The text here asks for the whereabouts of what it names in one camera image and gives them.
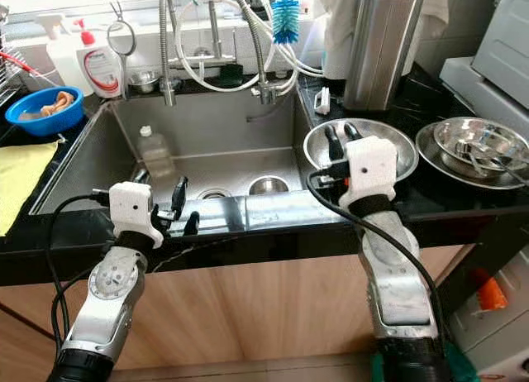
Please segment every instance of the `black cable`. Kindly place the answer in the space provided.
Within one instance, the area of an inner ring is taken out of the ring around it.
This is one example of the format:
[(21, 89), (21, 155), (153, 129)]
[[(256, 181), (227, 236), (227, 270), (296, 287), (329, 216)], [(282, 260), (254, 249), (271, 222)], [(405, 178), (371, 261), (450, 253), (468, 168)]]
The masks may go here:
[[(89, 275), (92, 269), (95, 267), (95, 265), (97, 264), (94, 264), (90, 266), (88, 269), (83, 270), (78, 275), (75, 275), (68, 283), (66, 283), (63, 287), (60, 287), (60, 289), (57, 290), (57, 294), (55, 295), (55, 297), (53, 298), (53, 302), (51, 303), (51, 326), (53, 327), (54, 335), (55, 335), (55, 331), (59, 331), (59, 322), (57, 321), (57, 308), (59, 305), (59, 301), (62, 302), (62, 300), (64, 299), (64, 293), (66, 292), (66, 290), (69, 289), (75, 283), (77, 283), (79, 280), (81, 280), (84, 276)], [(60, 340), (60, 336), (55, 335), (55, 360), (56, 361), (59, 358), (61, 346), (62, 346), (62, 341)]]
[[(55, 269), (55, 265), (53, 263), (53, 260), (51, 258), (51, 237), (53, 236), (53, 226), (55, 224), (55, 220), (59, 216), (60, 212), (70, 203), (76, 202), (78, 200), (85, 200), (85, 199), (91, 199), (93, 196), (92, 194), (83, 194), (80, 196), (73, 196), (72, 198), (69, 198), (67, 200), (64, 200), (54, 211), (53, 214), (51, 214), (50, 221), (48, 223), (47, 231), (46, 231), (46, 241), (44, 245), (44, 254), (46, 258), (46, 264), (48, 265), (48, 269), (50, 269), (51, 278), (53, 279), (53, 283), (55, 286), (55, 291), (58, 293), (60, 291), (60, 280), (59, 276), (57, 275), (57, 270)], [(66, 300), (64, 297), (60, 298), (60, 311), (63, 315), (63, 331), (64, 336), (66, 337), (66, 334), (68, 334), (69, 331), (69, 315), (68, 315), (68, 305), (66, 304)], [(60, 341), (60, 330), (59, 327), (54, 329), (53, 331), (55, 340), (57, 338)]]
[(432, 304), (433, 304), (433, 315), (437, 323), (437, 329), (439, 331), (439, 342), (441, 344), (441, 354), (444, 355), (445, 351), (445, 324), (444, 324), (444, 318), (443, 318), (443, 312), (442, 312), (442, 306), (441, 306), (441, 299), (439, 298), (439, 293), (437, 293), (437, 287), (434, 283), (433, 279), (431, 278), (430, 274), (427, 272), (427, 270), (422, 266), (422, 263), (420, 260), (418, 260), (413, 254), (405, 247), (403, 246), (399, 241), (397, 241), (394, 237), (389, 235), (386, 231), (383, 229), (380, 229), (376, 225), (373, 225), (370, 222), (367, 222), (360, 217), (357, 217), (354, 214), (351, 214), (350, 212), (344, 211), (335, 204), (329, 202), (326, 200), (323, 196), (321, 196), (318, 191), (314, 188), (312, 185), (312, 179), (317, 176), (323, 176), (326, 175), (326, 173), (323, 170), (313, 171), (307, 176), (307, 187), (310, 193), (312, 193), (312, 196), (316, 198), (316, 200), (323, 206), (329, 208), (330, 210), (334, 211), (336, 214), (342, 216), (343, 218), (347, 219), (350, 222), (353, 222), (357, 225), (360, 225), (364, 227), (365, 229), (369, 229), (373, 233), (376, 233), (380, 237), (382, 237), (385, 241), (387, 241), (389, 244), (394, 246), (398, 251), (400, 251), (412, 264), (415, 266), (415, 268), (419, 271), (422, 278), (427, 282), (428, 288), (431, 291), (432, 296)]

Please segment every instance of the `faucet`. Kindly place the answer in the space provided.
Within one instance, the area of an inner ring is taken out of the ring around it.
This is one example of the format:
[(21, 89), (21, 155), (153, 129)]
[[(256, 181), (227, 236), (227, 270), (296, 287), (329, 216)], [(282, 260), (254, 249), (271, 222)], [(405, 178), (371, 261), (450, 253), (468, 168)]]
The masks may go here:
[[(259, 82), (258, 90), (253, 91), (254, 95), (260, 96), (260, 101), (262, 104), (267, 105), (275, 103), (276, 98), (276, 88), (273, 85), (270, 85), (266, 80), (265, 72), (265, 63), (263, 62), (263, 51), (261, 49), (261, 44), (259, 40), (259, 35), (257, 33), (257, 22), (248, 12), (249, 7), (246, 4), (245, 0), (236, 0), (237, 4), (241, 7), (242, 15), (248, 22), (248, 27), (250, 28), (251, 38), (254, 42), (255, 47), (255, 56), (257, 57), (257, 69), (259, 72)], [(215, 2), (209, 2), (209, 21), (212, 26), (212, 38), (213, 38), (213, 54), (215, 58), (219, 59), (222, 57), (222, 43), (218, 35), (218, 25), (217, 25), (217, 13), (215, 11)]]
[[(265, 64), (263, 62), (263, 51), (259, 36), (257, 33), (257, 22), (248, 12), (248, 5), (245, 0), (236, 0), (237, 4), (241, 7), (242, 14), (248, 26), (250, 27), (250, 33), (255, 47), (255, 55), (257, 57), (257, 69), (259, 72), (259, 82), (257, 88), (252, 89), (252, 93), (260, 97), (262, 104), (267, 105), (275, 103), (277, 89), (273, 84), (269, 84), (266, 80)], [(181, 68), (181, 63), (178, 59), (169, 61), (167, 52), (167, 11), (169, 10), (169, 17), (171, 20), (171, 26), (173, 32), (176, 31), (176, 9), (174, 7), (173, 0), (160, 0), (159, 3), (159, 15), (160, 15), (160, 57), (162, 62), (162, 75), (163, 78), (160, 80), (160, 88), (164, 92), (165, 105), (173, 106), (176, 104), (174, 97), (174, 90), (171, 86), (169, 78), (169, 64), (170, 67)], [(217, 67), (224, 64), (228, 64), (235, 61), (235, 58), (230, 55), (222, 55), (222, 44), (218, 34), (217, 14), (215, 10), (215, 2), (209, 2), (209, 20), (212, 26), (212, 38), (213, 38), (213, 55), (201, 55), (189, 57), (188, 60), (194, 62), (194, 64), (202, 63), (207, 67)]]
[(169, 76), (169, 57), (167, 55), (167, 9), (173, 31), (176, 31), (176, 8), (173, 0), (159, 0), (158, 13), (160, 15), (160, 57), (162, 60), (162, 75), (160, 89), (164, 93), (165, 105), (176, 105), (174, 89)]

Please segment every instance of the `yellow cloth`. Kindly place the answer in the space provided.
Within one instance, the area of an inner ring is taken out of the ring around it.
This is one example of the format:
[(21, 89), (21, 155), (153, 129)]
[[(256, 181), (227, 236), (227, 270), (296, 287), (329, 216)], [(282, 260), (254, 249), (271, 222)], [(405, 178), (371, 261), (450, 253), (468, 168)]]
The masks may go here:
[(15, 222), (45, 167), (50, 163), (58, 141), (42, 145), (0, 148), (0, 236)]

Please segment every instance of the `wooden cabinet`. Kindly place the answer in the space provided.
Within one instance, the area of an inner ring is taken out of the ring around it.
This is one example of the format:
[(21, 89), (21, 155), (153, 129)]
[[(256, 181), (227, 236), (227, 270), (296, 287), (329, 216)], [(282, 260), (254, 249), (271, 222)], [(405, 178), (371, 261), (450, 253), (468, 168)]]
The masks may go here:
[(44, 381), (54, 357), (52, 340), (0, 310), (0, 381)]
[[(425, 249), (422, 262), (435, 278), (460, 248)], [(368, 351), (366, 281), (357, 255), (147, 275), (117, 369)], [(0, 288), (48, 331), (53, 295), (52, 284)], [(86, 282), (67, 297), (74, 319)]]

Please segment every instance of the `plastic bottle in sink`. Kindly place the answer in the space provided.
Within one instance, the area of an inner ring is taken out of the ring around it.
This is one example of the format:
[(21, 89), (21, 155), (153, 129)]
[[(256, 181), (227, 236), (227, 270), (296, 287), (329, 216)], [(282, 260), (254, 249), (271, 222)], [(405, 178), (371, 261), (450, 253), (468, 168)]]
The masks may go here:
[(138, 150), (152, 178), (176, 176), (176, 170), (164, 136), (153, 134), (150, 126), (143, 126), (140, 129)]

